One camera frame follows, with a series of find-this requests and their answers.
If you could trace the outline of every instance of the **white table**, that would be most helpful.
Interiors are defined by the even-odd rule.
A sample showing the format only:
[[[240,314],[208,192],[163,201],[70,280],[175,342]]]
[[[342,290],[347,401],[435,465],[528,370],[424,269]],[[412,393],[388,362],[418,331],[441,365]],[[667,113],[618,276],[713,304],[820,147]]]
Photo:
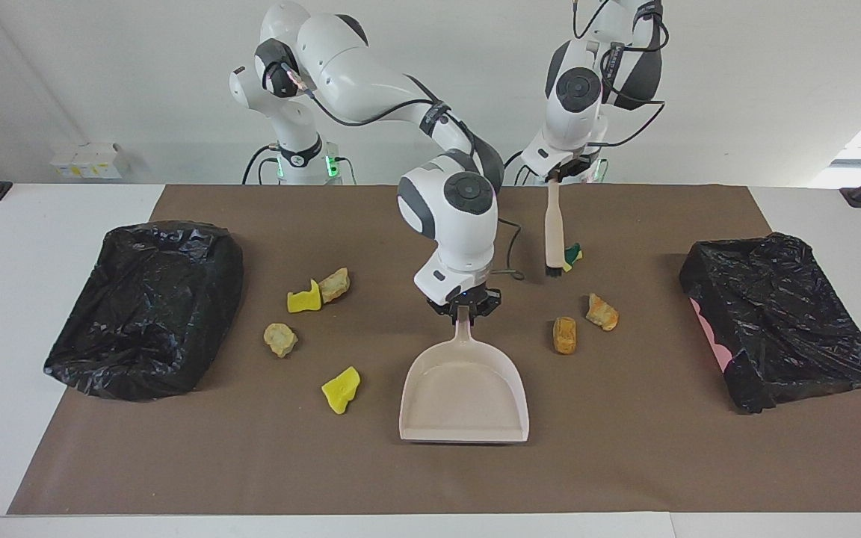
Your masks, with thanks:
[[[0,202],[0,536],[852,536],[861,514],[4,517],[64,386],[41,372],[103,235],[148,221],[154,185],[16,185]],[[861,211],[836,191],[752,188],[809,242],[861,328]]]

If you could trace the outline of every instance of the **orange object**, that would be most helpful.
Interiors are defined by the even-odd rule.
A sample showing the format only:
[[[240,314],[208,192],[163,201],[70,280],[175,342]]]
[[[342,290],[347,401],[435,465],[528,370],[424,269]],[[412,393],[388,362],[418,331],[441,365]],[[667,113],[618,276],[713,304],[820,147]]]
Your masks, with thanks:
[[[605,300],[600,299],[597,294],[591,293],[587,319],[591,323],[598,324],[602,330],[611,331],[620,320],[620,313],[614,307],[609,306]]]
[[[554,321],[553,348],[561,355],[570,355],[577,351],[577,321],[568,317]]]

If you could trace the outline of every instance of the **green sponge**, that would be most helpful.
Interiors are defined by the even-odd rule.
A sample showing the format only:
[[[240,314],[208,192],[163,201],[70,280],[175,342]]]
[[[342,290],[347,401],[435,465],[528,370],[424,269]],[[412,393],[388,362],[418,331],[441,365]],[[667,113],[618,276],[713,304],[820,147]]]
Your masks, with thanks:
[[[584,258],[584,251],[580,248],[580,243],[573,243],[573,246],[564,250],[564,271],[569,273],[573,269],[574,263],[578,259]]]

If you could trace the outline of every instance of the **brown paper mat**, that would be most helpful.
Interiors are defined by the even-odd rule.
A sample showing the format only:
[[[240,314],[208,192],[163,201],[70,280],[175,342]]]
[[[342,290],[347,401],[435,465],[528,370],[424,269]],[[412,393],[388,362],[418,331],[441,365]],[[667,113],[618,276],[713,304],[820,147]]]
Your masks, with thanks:
[[[738,415],[676,280],[694,241],[768,234],[749,191],[561,193],[585,258],[547,279],[544,191],[507,188],[500,211],[524,225],[513,256],[528,279],[494,276],[503,306],[475,328],[522,375],[530,442],[434,446],[401,442],[397,413],[411,361],[452,330],[410,281],[433,242],[404,224],[394,188],[168,186],[153,219],[212,222],[244,249],[235,326],[193,394],[67,391],[9,512],[861,511],[861,392]],[[286,313],[288,290],[345,265],[348,295]],[[612,333],[581,319],[590,291],[621,311]],[[564,315],[578,320],[568,357],[550,344]],[[300,336],[285,360],[261,341],[272,321]],[[320,385],[348,365],[363,382],[337,416]]]

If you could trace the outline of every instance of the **brush handle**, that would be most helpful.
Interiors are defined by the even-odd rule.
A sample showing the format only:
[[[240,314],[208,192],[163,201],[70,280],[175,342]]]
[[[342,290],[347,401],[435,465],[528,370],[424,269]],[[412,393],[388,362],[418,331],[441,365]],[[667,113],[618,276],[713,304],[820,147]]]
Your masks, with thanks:
[[[547,212],[543,215],[543,242],[546,248],[546,266],[561,269],[564,266],[564,215],[560,211],[560,182],[547,182]]]

